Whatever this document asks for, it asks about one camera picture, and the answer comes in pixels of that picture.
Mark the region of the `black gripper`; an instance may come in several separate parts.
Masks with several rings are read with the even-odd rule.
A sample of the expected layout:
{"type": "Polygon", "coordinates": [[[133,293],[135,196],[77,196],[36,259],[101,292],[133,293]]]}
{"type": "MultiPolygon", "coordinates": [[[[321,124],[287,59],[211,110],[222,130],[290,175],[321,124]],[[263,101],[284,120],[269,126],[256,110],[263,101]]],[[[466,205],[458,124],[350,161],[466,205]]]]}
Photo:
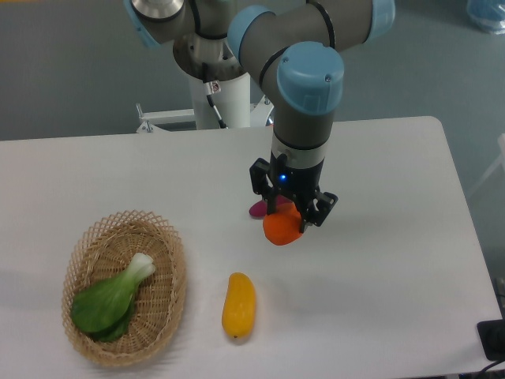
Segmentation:
{"type": "Polygon", "coordinates": [[[252,191],[261,196],[260,200],[267,202],[267,211],[269,198],[284,196],[294,200],[301,216],[301,233],[304,233],[308,226],[320,227],[339,200],[337,195],[320,190],[319,181],[324,159],[308,168],[293,168],[287,163],[279,166],[278,160],[272,152],[270,166],[265,159],[259,158],[249,168],[252,191]]]}

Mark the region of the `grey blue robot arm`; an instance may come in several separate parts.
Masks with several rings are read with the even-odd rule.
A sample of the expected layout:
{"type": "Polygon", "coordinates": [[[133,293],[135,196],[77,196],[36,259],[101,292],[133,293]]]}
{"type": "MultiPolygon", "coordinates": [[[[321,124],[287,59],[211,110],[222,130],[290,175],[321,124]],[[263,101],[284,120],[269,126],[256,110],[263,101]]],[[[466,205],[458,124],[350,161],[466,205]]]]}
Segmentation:
{"type": "Polygon", "coordinates": [[[298,227],[323,224],[338,198],[321,190],[320,174],[335,110],[342,98],[341,53],[387,32],[393,1],[306,1],[284,14],[235,1],[127,1],[143,43],[172,43],[178,67],[193,85],[199,129],[249,127],[249,86],[271,103],[269,159],[249,170],[252,190],[277,211],[291,200],[298,227]]]}

